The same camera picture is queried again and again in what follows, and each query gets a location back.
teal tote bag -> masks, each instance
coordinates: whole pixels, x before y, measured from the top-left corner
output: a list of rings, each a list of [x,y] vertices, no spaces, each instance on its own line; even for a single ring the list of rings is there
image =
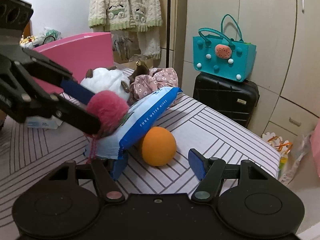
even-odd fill
[[[223,34],[223,21],[227,16],[237,26],[239,41]],[[204,32],[214,35],[205,36]],[[223,17],[221,31],[201,28],[199,36],[193,37],[194,68],[208,74],[242,82],[252,71],[255,55],[256,45],[243,41],[240,27],[230,14]]]

bag handle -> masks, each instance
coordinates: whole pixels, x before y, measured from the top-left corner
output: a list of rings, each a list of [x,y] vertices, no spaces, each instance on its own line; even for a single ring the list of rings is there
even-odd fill
[[[199,29],[199,35],[201,38],[204,39],[206,46],[210,46],[211,41],[206,36],[204,36],[202,34],[202,32],[210,32],[210,33],[218,34],[220,37],[226,39],[229,43],[229,47],[231,48],[231,50],[235,51],[236,46],[232,43],[232,41],[226,35],[224,35],[223,33],[219,32],[217,30],[211,29],[211,28],[201,28],[201,29]]]
[[[236,24],[236,26],[237,26],[237,29],[238,29],[238,31],[239,31],[239,36],[240,36],[240,40],[239,40],[239,41],[244,42],[243,39],[242,39],[242,32],[241,32],[241,30],[240,30],[240,27],[239,27],[239,25],[237,24],[236,20],[235,20],[230,14],[226,14],[226,15],[222,18],[222,21],[221,21],[221,32],[223,33],[223,21],[224,21],[224,19],[225,19],[227,16],[230,16],[230,18],[233,20],[233,22],[234,22],[234,23]]]

pink string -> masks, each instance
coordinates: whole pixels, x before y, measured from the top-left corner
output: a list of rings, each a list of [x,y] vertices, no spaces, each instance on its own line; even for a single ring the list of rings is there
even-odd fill
[[[90,164],[92,159],[95,159],[96,156],[96,150],[97,150],[97,139],[95,137],[92,138],[92,142],[91,142],[91,149],[90,149],[90,153],[87,159],[86,164]]]

pink board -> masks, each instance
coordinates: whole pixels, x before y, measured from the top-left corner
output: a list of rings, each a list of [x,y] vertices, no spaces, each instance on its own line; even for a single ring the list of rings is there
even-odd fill
[[[39,46],[35,51],[67,68],[78,82],[89,68],[113,66],[111,33],[83,33]],[[61,93],[61,88],[36,79],[47,93]]]

floral cloth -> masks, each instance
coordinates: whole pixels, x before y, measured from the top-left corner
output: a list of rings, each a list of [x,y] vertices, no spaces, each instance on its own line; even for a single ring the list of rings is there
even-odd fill
[[[178,87],[178,76],[173,68],[151,68],[148,75],[137,76],[130,85],[131,105],[161,87]]]

